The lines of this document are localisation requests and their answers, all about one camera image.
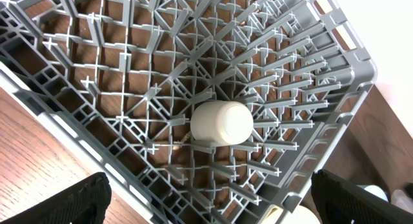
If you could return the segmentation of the cream white cup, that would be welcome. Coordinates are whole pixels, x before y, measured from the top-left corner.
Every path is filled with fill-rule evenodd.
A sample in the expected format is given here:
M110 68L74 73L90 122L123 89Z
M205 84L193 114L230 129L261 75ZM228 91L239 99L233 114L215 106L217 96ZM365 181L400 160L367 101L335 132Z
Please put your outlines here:
M190 131L197 141L218 147L245 142L254 128L251 111L236 101L209 101L199 105L191 116Z

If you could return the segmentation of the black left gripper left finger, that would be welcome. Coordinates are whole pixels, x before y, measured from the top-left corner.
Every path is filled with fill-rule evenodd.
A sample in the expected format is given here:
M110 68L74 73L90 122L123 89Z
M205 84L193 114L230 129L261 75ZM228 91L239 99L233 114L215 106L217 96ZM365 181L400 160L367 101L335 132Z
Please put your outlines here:
M104 172L96 172L3 224L102 224L112 199Z

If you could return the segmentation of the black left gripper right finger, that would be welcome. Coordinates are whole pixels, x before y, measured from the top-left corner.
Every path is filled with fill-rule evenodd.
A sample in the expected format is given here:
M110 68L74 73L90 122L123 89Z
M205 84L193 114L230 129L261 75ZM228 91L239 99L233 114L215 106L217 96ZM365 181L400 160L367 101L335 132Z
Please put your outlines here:
M412 223L412 214L321 169L311 176L311 195L322 223Z

